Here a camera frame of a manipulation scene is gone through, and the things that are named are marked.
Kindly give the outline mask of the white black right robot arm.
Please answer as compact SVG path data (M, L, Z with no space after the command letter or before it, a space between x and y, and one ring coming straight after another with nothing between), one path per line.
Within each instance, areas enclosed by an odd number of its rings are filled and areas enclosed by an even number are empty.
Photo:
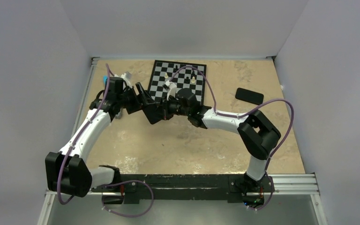
M170 96L159 102L144 91L140 94L140 99L141 108L150 124L182 115L197 128L220 129L239 134L251 155L244 184L251 191L262 186L269 155L276 147L281 133L261 111L255 110L246 116L215 111L210 106L202 105L191 89L181 89L175 97Z

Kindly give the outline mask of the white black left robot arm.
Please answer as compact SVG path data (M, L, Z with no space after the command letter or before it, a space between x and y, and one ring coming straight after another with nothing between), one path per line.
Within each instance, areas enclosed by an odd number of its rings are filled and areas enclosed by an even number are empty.
M131 86L124 77L110 77L104 90L91 102L86 119L71 139L58 152L45 158L48 189L60 194L84 197L92 189L104 186L117 191L121 186L118 168L100 166L89 169L87 158L102 132L111 124L121 109L131 114L146 104L148 93L138 82Z

